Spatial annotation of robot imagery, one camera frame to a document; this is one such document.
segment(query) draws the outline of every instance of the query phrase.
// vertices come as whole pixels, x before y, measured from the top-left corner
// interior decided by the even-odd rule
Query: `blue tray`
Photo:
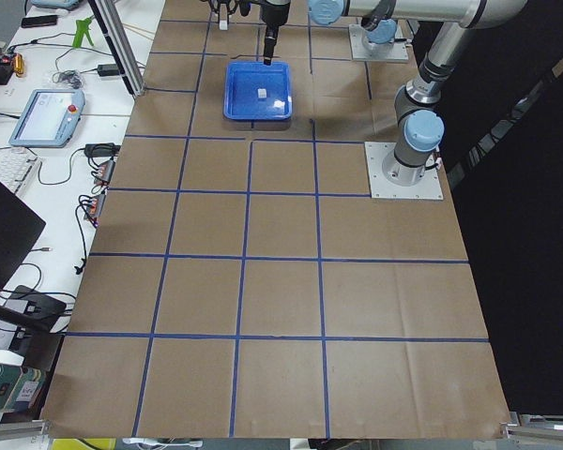
[[[259,98],[266,89],[266,98]],[[292,115],[290,66],[235,61],[227,67],[225,117],[233,120],[285,120]]]

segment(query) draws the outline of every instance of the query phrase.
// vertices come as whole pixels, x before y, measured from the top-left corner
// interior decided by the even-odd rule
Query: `tablet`
[[[80,89],[37,89],[29,98],[8,143],[20,147],[64,147],[82,115]]]

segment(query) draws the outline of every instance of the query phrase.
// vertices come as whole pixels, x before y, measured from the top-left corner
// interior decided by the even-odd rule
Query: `computer monitor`
[[[46,223],[36,213],[0,183],[0,292],[32,249],[45,226]],[[26,330],[49,332],[67,306],[46,295],[35,295],[35,292],[14,294],[12,297],[23,297],[28,301],[29,307],[18,312],[0,306],[0,321]]]

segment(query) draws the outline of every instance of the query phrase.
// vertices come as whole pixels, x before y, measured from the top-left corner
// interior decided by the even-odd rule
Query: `metal plate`
[[[363,45],[363,36],[367,33],[360,25],[348,25],[350,35],[350,48],[353,51],[355,61],[381,61],[386,63],[407,63],[409,54],[406,52],[404,42],[379,44],[371,51]],[[403,38],[403,30],[399,26],[396,30],[396,38]]]
[[[402,187],[389,181],[382,171],[382,162],[388,153],[394,150],[394,142],[366,142],[367,172],[369,187],[373,199],[390,200],[444,200],[438,172],[427,171],[416,185]],[[428,159],[427,165],[434,164],[434,157]]]

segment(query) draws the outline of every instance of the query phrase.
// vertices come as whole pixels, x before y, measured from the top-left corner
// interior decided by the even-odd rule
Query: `keyboard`
[[[39,168],[36,155],[23,147],[0,150],[0,182],[17,197],[21,197],[25,186],[33,179]]]

